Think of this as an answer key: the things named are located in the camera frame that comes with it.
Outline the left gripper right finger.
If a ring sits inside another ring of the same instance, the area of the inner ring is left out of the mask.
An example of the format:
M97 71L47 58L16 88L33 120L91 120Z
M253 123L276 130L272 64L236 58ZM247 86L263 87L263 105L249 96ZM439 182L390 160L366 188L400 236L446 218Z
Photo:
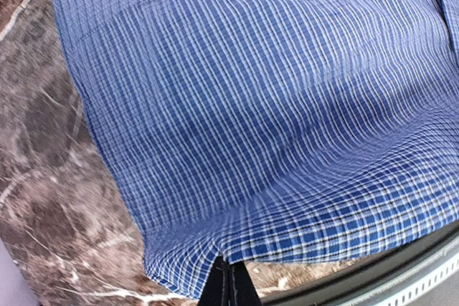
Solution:
M229 266L229 305L262 306L244 262Z

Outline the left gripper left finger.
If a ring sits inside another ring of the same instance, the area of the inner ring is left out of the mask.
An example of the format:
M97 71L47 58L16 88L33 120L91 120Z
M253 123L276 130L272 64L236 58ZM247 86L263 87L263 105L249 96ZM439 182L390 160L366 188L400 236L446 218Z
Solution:
M228 305L229 268L222 257L218 257L206 283L206 305Z

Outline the blue checkered shirt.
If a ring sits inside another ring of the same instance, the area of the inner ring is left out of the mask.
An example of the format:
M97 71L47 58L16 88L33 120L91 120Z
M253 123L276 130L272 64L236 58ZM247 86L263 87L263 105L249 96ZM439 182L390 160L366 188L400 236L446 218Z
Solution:
M52 0L146 275L332 262L458 219L458 0Z

